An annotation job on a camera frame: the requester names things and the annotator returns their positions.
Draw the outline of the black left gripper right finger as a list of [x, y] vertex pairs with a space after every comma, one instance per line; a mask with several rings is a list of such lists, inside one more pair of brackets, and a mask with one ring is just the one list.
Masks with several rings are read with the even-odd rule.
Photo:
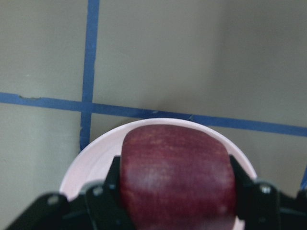
[[236, 183], [236, 214], [240, 220], [251, 220], [254, 182], [233, 155], [229, 155]]

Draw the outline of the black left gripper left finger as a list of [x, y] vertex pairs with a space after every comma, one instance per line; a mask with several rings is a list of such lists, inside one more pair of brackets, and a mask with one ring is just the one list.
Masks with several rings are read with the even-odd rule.
[[103, 185], [103, 195], [108, 207], [114, 210], [122, 208], [120, 196], [120, 156], [115, 156]]

